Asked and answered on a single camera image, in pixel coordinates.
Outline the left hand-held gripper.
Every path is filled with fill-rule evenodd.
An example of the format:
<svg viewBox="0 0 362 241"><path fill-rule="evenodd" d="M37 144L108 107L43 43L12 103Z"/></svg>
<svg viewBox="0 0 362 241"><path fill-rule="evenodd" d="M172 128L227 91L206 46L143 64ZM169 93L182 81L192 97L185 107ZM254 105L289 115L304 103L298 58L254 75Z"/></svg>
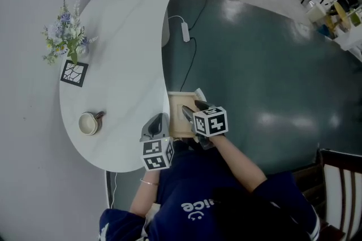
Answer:
<svg viewBox="0 0 362 241"><path fill-rule="evenodd" d="M159 113L142 128L142 161L147 171L168 169L174 156L173 138L169 133L169 116Z"/></svg>

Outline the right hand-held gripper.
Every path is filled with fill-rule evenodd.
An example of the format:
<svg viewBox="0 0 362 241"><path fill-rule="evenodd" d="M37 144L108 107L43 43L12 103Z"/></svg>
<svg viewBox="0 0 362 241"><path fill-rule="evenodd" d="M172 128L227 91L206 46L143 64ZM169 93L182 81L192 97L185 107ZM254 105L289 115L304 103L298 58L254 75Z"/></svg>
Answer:
<svg viewBox="0 0 362 241"><path fill-rule="evenodd" d="M228 131L226 110L206 101L194 100L195 106L201 110L193 111L190 107L183 105L182 113L186 120L193 125L193 131L204 150L214 145L209 140L212 136L223 135Z"/></svg>

